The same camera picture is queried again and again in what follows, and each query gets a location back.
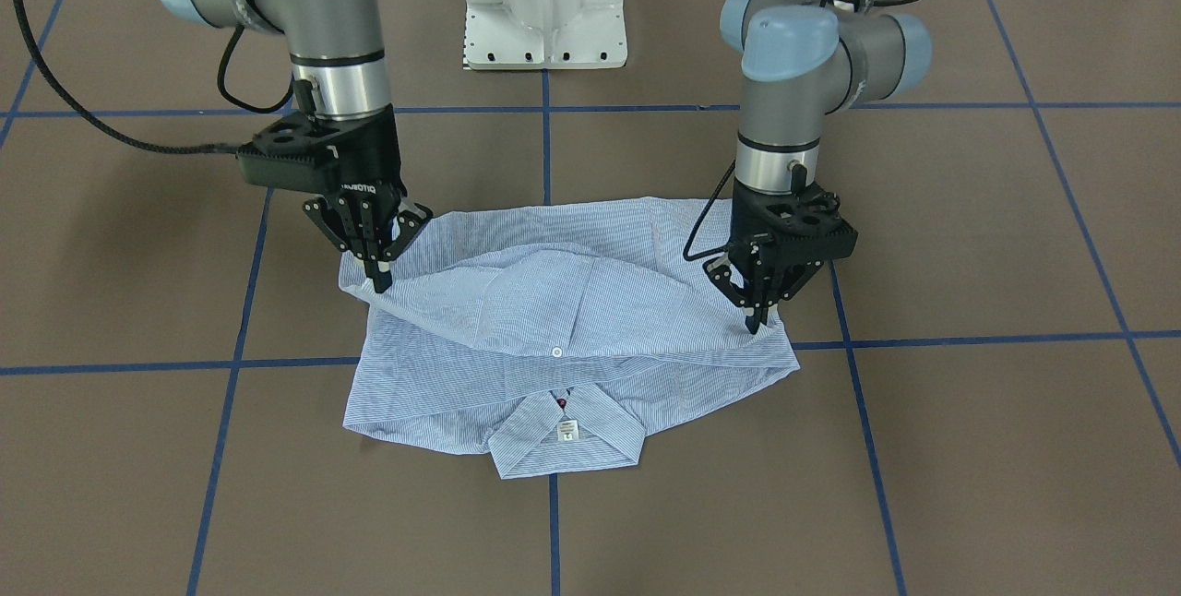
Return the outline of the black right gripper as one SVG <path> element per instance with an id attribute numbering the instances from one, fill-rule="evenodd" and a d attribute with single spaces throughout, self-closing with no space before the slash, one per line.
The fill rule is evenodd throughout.
<path id="1" fill-rule="evenodd" d="M 309 220 L 341 253 L 367 263 L 373 292 L 392 284 L 391 264 L 433 218 L 410 201 L 402 182 L 400 140 L 394 110 L 351 122 L 321 122 L 311 132 L 326 181 L 304 204 Z"/>

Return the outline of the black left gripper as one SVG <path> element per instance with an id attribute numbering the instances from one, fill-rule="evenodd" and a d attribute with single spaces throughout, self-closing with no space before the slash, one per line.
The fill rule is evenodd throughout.
<path id="1" fill-rule="evenodd" d="M 709 281 L 731 303 L 744 309 L 751 335 L 766 326 L 774 304 L 788 301 L 803 289 L 823 263 L 792 266 L 776 245 L 774 202 L 788 194 L 762 194 L 735 183 L 731 199 L 730 240 L 720 255 L 703 264 Z"/>

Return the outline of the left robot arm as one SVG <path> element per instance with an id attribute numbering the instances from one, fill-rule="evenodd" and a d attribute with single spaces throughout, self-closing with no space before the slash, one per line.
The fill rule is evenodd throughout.
<path id="1" fill-rule="evenodd" d="M 916 0 L 725 0 L 720 35 L 740 53 L 744 91 L 735 135 L 725 245 L 700 253 L 706 277 L 756 334 L 859 234 L 816 181 L 823 122 L 924 80 L 929 31 L 898 13 Z"/>

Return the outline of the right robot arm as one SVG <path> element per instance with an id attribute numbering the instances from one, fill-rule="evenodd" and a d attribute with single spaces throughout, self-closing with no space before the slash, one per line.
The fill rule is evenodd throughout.
<path id="1" fill-rule="evenodd" d="M 400 142 L 389 92 L 378 0 L 159 0 L 174 17 L 231 30 L 279 34 L 291 53 L 283 116 L 243 145 L 165 146 L 128 137 L 83 107 L 56 79 L 30 28 L 24 0 L 12 0 L 30 59 L 70 109 L 130 148 L 172 156 L 226 153 L 244 182 L 308 194 L 304 212 L 337 250 L 353 256 L 373 290 L 392 284 L 392 266 L 432 218 L 402 182 Z"/>

